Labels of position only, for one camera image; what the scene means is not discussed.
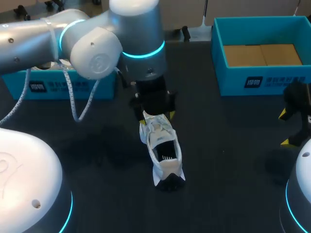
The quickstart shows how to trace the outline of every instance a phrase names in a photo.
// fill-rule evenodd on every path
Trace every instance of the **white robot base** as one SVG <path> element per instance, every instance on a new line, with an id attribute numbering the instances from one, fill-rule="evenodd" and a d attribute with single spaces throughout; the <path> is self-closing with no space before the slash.
<path id="1" fill-rule="evenodd" d="M 0 129 L 0 232 L 75 232 L 73 197 L 54 151 Z"/>
<path id="2" fill-rule="evenodd" d="M 299 153 L 279 216 L 285 233 L 311 233 L 311 140 Z"/>

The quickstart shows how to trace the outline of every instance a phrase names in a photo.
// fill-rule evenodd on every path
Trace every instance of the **robotic arm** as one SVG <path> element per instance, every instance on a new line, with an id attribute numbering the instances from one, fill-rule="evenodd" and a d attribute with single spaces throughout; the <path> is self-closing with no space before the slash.
<path id="1" fill-rule="evenodd" d="M 109 10 L 89 18 L 79 10 L 0 25 L 0 74 L 68 59 L 84 78 L 98 80 L 118 65 L 136 84 L 131 100 L 142 111 L 174 111 L 175 94 L 166 90 L 165 42 L 158 0 L 110 0 Z"/>

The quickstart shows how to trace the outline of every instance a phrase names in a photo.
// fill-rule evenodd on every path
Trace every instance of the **printed logo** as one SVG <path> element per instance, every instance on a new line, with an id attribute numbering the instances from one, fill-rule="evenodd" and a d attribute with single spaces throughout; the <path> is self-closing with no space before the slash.
<path id="1" fill-rule="evenodd" d="M 47 92 L 42 81 L 29 81 L 29 88 L 31 92 Z"/>
<path id="2" fill-rule="evenodd" d="M 258 88 L 262 82 L 262 76 L 259 77 L 248 77 L 244 88 Z"/>

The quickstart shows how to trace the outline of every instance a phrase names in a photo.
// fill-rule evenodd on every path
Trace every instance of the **brown cardboard panel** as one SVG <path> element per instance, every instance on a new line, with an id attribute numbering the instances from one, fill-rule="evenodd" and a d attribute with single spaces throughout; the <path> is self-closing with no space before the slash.
<path id="1" fill-rule="evenodd" d="M 208 0 L 205 24 L 213 25 L 214 18 L 216 17 L 292 16 L 298 1 Z M 305 2 L 310 2 L 310 0 L 301 0 L 301 7 L 298 9 L 298 12 L 308 16 L 311 14 L 311 8 L 308 8 L 308 3 Z"/>
<path id="2" fill-rule="evenodd" d="M 163 29 L 201 26 L 204 5 L 205 0 L 160 0 Z M 108 10 L 109 0 L 102 0 L 102 6 L 103 11 Z"/>
<path id="3" fill-rule="evenodd" d="M 302 65 L 293 44 L 261 45 L 261 50 L 268 66 Z"/>
<path id="4" fill-rule="evenodd" d="M 266 66 L 259 45 L 230 45 L 224 46 L 224 50 L 230 67 Z"/>

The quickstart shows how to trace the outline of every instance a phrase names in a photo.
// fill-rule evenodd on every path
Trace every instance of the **shoe insole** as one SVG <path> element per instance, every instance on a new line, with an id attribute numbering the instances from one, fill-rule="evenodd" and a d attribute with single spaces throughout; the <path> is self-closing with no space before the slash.
<path id="1" fill-rule="evenodd" d="M 176 159 L 174 141 L 163 142 L 155 147 L 159 162 L 167 159 Z"/>

